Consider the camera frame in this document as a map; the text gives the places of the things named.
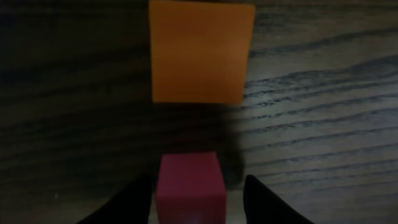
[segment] red cube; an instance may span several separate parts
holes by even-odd
[[[156,204],[160,224],[225,224],[226,191],[216,153],[163,155]]]

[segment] orange paper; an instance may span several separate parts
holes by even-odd
[[[152,99],[241,103],[255,7],[149,2]]]

